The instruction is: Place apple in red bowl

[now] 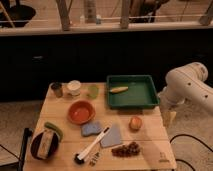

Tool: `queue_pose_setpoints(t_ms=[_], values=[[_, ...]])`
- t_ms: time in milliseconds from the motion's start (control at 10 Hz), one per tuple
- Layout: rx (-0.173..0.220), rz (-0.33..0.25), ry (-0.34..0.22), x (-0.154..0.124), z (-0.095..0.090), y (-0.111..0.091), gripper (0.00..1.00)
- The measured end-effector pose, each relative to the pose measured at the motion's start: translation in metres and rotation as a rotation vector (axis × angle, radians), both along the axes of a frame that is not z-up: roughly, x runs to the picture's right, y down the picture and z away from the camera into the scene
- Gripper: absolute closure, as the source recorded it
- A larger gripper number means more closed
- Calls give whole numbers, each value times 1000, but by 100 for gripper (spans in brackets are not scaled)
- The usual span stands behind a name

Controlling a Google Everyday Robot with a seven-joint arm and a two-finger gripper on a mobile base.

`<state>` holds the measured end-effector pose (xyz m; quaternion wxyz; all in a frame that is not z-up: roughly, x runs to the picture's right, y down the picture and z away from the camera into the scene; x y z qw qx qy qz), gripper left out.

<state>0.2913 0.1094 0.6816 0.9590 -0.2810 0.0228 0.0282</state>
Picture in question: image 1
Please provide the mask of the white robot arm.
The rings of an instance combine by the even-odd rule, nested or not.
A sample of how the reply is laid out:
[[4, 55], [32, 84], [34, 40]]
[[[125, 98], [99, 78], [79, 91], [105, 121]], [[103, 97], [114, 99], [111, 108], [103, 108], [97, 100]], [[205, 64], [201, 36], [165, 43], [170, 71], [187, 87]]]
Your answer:
[[166, 86], [158, 94], [163, 125], [168, 128], [175, 116], [175, 107], [190, 100], [213, 115], [213, 87], [205, 84], [208, 78], [206, 66], [200, 62], [170, 70], [166, 76]]

